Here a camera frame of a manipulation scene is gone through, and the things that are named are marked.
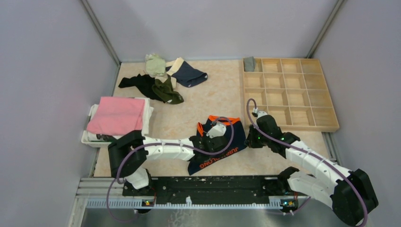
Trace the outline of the grey underwear white waistband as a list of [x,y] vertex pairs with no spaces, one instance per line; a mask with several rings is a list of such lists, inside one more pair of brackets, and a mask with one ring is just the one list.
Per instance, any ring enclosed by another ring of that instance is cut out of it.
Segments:
[[253,56],[244,58],[243,63],[245,72],[255,72],[256,61]]

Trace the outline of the navy orange underwear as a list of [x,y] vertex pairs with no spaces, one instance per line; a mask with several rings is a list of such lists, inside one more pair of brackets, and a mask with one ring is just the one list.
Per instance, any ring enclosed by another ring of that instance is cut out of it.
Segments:
[[226,118],[210,115],[205,124],[201,124],[200,122],[197,123],[197,131],[195,136],[206,136],[207,132],[217,122],[223,123],[227,128],[226,133],[224,134],[228,140],[228,145],[225,147],[225,149],[227,148],[226,153],[218,157],[207,157],[196,155],[196,150],[205,154],[209,153],[195,148],[194,156],[189,160],[189,165],[187,168],[189,175],[192,175],[204,169],[205,167],[246,148],[245,131],[240,118]]

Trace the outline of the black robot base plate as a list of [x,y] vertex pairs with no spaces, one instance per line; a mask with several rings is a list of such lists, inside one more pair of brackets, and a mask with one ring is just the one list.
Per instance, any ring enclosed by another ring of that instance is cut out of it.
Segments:
[[263,205],[295,208],[299,193],[284,186],[276,175],[237,176],[160,176],[152,177],[149,186],[134,189],[123,186],[123,196],[150,197],[157,205],[176,205],[191,201],[194,205]]

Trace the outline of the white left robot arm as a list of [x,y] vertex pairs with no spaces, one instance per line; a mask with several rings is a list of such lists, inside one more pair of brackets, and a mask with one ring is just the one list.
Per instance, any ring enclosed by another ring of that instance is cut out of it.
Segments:
[[180,140],[162,140],[132,131],[108,145],[111,176],[119,183],[128,182],[139,195],[150,193],[150,174],[142,164],[146,160],[179,159],[190,161],[223,153],[229,140],[221,136],[191,136]]

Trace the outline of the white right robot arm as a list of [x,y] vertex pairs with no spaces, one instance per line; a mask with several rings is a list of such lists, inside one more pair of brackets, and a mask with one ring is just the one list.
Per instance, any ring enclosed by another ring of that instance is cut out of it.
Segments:
[[362,225],[379,202],[370,178],[361,169],[351,171],[313,151],[298,136],[282,132],[275,119],[264,111],[253,113],[247,145],[267,146],[286,160],[297,163],[308,173],[288,168],[280,173],[278,191],[303,193],[325,204],[349,226]]

